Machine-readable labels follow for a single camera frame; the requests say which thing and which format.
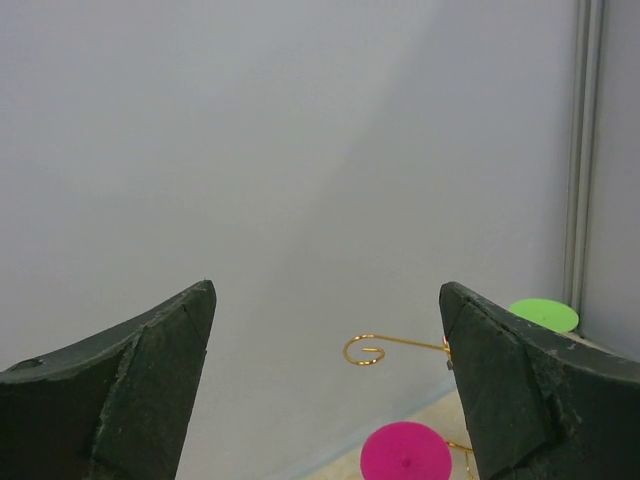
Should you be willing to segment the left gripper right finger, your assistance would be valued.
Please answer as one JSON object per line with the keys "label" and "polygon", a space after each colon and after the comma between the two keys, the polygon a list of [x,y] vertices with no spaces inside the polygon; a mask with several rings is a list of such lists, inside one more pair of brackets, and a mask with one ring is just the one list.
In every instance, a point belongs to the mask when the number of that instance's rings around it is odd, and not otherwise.
{"label": "left gripper right finger", "polygon": [[482,479],[636,479],[639,365],[445,283],[439,307]]}

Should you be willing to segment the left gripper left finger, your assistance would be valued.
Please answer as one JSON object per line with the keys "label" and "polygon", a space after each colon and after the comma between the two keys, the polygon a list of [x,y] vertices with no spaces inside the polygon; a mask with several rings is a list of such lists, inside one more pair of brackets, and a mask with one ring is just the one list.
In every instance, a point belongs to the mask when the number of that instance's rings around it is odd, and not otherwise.
{"label": "left gripper left finger", "polygon": [[203,280],[2,371],[2,478],[175,478],[214,312]]}

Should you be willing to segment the green wine glass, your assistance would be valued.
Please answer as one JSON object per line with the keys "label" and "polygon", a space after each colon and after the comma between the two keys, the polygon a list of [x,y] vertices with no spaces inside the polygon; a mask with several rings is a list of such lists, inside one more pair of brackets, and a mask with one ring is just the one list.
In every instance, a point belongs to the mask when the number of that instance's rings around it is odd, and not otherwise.
{"label": "green wine glass", "polygon": [[551,299],[521,299],[512,303],[509,311],[556,333],[572,332],[579,325],[579,315],[574,309]]}

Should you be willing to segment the pink wine glass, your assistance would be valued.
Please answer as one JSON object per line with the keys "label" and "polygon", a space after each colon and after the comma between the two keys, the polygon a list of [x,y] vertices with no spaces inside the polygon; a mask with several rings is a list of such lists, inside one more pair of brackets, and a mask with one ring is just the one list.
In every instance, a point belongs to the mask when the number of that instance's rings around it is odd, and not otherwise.
{"label": "pink wine glass", "polygon": [[360,470],[366,480],[447,480],[452,458],[445,440],[431,428],[395,422],[364,442]]}

